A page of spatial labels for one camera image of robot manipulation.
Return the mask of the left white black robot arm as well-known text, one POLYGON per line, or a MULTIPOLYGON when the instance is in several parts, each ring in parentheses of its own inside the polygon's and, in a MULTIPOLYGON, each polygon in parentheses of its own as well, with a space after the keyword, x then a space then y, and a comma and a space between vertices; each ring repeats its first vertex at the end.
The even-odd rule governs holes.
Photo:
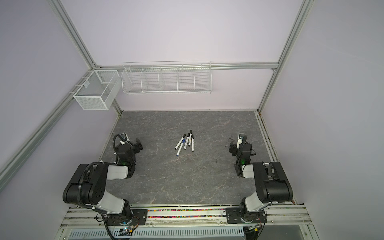
POLYGON ((127 200, 106 190, 107 181, 130 179, 136 170, 136 154, 143 150, 139 139, 133 143, 127 136, 113 137, 114 162, 81 164, 63 192, 63 201, 102 215, 117 215, 130 219, 132 211, 127 200))

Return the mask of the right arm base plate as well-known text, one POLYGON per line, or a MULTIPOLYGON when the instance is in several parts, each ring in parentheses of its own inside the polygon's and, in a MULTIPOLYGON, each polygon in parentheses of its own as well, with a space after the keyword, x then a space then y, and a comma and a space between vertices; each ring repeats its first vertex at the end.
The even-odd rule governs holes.
POLYGON ((267 213, 243 211, 240 207, 226 208, 224 210, 228 224, 264 224, 267 222, 267 213))

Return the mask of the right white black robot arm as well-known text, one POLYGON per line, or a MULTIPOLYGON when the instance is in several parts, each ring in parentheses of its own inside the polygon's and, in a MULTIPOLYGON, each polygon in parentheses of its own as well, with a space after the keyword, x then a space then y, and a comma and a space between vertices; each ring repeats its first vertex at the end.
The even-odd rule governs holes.
POLYGON ((293 200, 293 189, 279 162, 251 162, 252 145, 241 143, 229 146, 229 152, 236 157, 235 170, 239 178, 253 179, 255 192, 243 198, 240 203, 242 217, 252 216, 273 204, 293 200))

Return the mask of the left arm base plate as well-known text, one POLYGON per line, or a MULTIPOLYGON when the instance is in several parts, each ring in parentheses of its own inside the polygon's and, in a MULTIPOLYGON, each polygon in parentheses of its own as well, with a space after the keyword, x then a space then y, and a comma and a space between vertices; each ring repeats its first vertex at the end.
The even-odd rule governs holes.
POLYGON ((146 224, 148 209, 133 209, 128 216, 107 215, 105 217, 108 226, 143 226, 146 224))

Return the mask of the white marker pen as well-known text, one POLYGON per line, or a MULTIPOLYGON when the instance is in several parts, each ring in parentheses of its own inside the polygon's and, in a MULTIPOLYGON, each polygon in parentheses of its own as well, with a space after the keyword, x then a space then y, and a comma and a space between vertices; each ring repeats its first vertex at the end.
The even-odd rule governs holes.
POLYGON ((195 151, 195 141, 194 141, 194 135, 192 134, 191 135, 191 148, 192 148, 192 152, 195 151))
POLYGON ((187 138, 185 139, 185 144, 184 144, 184 150, 187 149, 187 146, 188 146, 188 142, 189 142, 189 136, 187 136, 187 138))
POLYGON ((190 130, 189 147, 191 147, 192 145, 192 135, 193 135, 193 130, 190 130))
POLYGON ((186 138, 186 134, 184 134, 181 139, 179 140, 179 142, 177 143, 177 145, 175 146, 175 150, 177 150, 179 148, 179 146, 181 145, 181 143, 183 142, 183 140, 186 138))

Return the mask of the blue capped whiteboard marker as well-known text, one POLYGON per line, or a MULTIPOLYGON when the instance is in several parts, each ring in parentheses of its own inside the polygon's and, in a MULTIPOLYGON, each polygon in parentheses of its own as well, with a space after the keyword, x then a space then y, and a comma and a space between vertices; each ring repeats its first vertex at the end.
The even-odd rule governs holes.
POLYGON ((181 150, 182 150, 183 147, 184 147, 185 141, 186 141, 185 139, 183 139, 183 140, 181 141, 181 144, 180 144, 180 146, 179 146, 179 148, 178 148, 178 151, 177 151, 177 157, 180 156, 180 152, 181 152, 181 150))

